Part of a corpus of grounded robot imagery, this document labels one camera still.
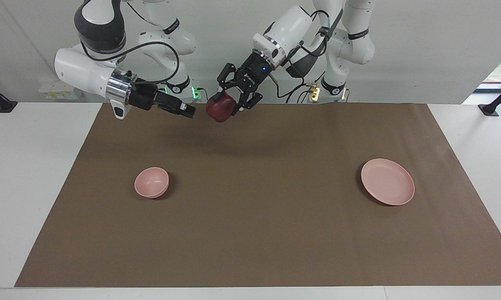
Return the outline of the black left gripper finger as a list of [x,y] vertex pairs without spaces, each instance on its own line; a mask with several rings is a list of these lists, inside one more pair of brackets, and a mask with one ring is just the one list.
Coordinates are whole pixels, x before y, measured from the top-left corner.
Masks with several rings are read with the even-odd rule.
[[239,96],[238,103],[236,104],[235,109],[233,110],[233,116],[237,114],[238,111],[241,110],[251,110],[256,104],[258,104],[262,100],[263,96],[261,93],[253,92],[253,93],[242,93]]
[[228,76],[230,74],[236,73],[236,67],[233,63],[227,62],[225,67],[221,70],[220,74],[217,77],[218,82],[218,92],[216,93],[216,101],[219,101],[222,96],[226,94],[226,90],[232,87],[235,87],[236,83],[234,79],[228,80]]

